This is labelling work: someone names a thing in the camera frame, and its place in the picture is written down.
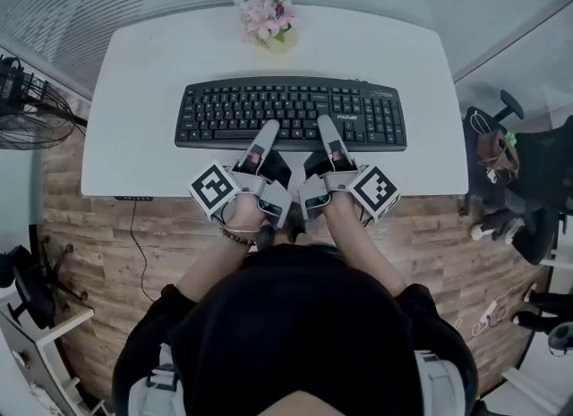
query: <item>keyboard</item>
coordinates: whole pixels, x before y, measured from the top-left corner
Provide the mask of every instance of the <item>keyboard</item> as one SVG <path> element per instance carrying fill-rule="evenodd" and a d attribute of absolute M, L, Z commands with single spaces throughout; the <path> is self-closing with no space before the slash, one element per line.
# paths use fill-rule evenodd
<path fill-rule="evenodd" d="M 317 119 L 329 115 L 351 152 L 406 149 L 398 92 L 364 81 L 320 77 L 248 77 L 188 85 L 175 145 L 247 149 L 262 126 L 280 123 L 275 150 L 323 150 Z"/>

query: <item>bracelet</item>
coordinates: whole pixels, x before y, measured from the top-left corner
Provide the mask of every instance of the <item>bracelet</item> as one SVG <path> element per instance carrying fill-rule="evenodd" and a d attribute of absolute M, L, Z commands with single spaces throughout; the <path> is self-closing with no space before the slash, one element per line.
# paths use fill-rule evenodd
<path fill-rule="evenodd" d="M 234 233 L 229 232 L 226 228 L 221 227 L 221 233 L 223 234 L 223 236 L 225 236 L 226 238 L 229 238 L 231 240 L 233 240 L 234 242 L 238 242 L 239 244 L 245 244 L 249 247 L 254 246 L 254 241 L 253 240 L 247 240 L 246 238 L 243 238 L 241 236 L 237 236 Z"/>

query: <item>black fan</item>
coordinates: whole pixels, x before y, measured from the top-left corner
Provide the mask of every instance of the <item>black fan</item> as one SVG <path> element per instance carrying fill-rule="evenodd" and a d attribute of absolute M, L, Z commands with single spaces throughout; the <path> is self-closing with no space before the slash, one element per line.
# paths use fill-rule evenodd
<path fill-rule="evenodd" d="M 49 82 L 24 72 L 17 58 L 0 56 L 0 149 L 48 149 L 70 136 L 75 124 Z"/>

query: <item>small vase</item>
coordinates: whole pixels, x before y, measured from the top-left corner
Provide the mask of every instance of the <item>small vase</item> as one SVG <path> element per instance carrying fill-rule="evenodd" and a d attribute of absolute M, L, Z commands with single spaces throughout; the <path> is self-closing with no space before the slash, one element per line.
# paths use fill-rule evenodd
<path fill-rule="evenodd" d="M 249 38 L 253 44 L 256 44 L 267 52 L 272 52 L 273 54 L 285 54 L 296 45 L 298 42 L 298 36 L 296 36 L 296 32 L 294 30 L 287 31 L 284 36 L 285 42 L 280 42 L 272 36 L 263 39 L 258 34 L 252 34 Z"/>

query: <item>flower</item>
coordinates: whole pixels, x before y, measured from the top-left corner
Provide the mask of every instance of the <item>flower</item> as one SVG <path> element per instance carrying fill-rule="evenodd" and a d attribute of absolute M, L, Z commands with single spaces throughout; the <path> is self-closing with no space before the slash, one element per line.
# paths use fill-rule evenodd
<path fill-rule="evenodd" d="M 291 0 L 245 0 L 240 7 L 241 23 L 247 34 L 257 34 L 263 39 L 272 36 L 284 42 L 282 34 L 290 29 L 295 17 Z"/>

